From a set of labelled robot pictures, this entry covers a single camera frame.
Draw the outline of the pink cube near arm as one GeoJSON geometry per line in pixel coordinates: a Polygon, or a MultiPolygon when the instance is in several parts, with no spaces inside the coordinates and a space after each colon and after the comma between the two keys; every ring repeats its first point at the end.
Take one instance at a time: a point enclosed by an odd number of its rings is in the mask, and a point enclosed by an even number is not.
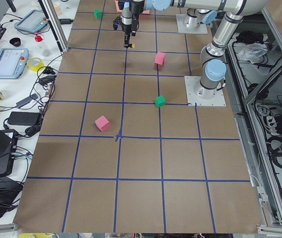
{"type": "Polygon", "coordinates": [[[155,56],[155,65],[157,66],[157,70],[159,71],[162,69],[165,63],[166,53],[164,52],[157,52],[155,56]]]}

